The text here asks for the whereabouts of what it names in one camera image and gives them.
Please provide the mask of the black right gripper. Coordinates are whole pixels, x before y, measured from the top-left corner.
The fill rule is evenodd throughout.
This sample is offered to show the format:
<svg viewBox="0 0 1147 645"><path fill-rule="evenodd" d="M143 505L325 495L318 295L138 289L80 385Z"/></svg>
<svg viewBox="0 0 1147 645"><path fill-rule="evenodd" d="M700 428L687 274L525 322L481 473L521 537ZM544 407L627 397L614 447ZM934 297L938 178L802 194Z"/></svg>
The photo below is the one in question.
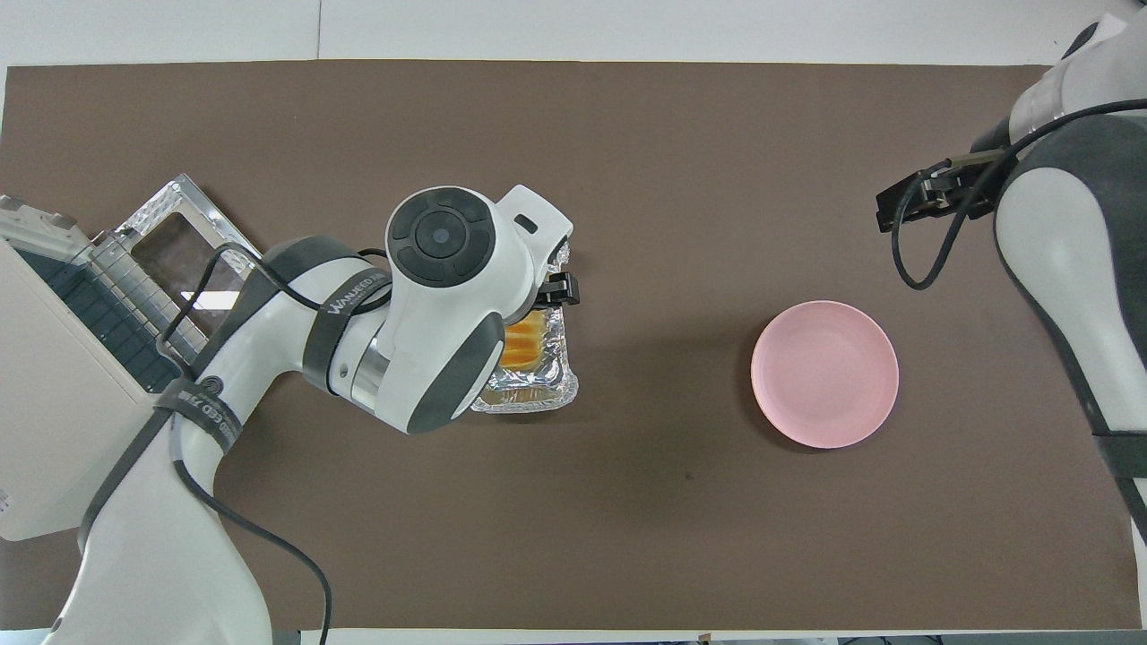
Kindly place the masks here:
<svg viewBox="0 0 1147 645"><path fill-rule="evenodd" d="M944 160L941 168L918 170L877 193L877 231L894 230L894 217L902 222L942 218L955 213L972 185L998 160L994 151L972 151Z"/></svg>

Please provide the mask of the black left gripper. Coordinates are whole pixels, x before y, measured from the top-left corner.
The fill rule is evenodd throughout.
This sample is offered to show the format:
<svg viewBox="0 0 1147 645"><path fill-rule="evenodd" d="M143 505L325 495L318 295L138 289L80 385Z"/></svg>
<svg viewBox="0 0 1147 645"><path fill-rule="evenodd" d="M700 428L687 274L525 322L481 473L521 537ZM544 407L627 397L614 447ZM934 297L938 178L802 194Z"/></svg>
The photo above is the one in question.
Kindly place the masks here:
<svg viewBox="0 0 1147 645"><path fill-rule="evenodd" d="M579 283L570 272L552 273L539 285L536 295L536 309L561 309L574 306L582 302Z"/></svg>

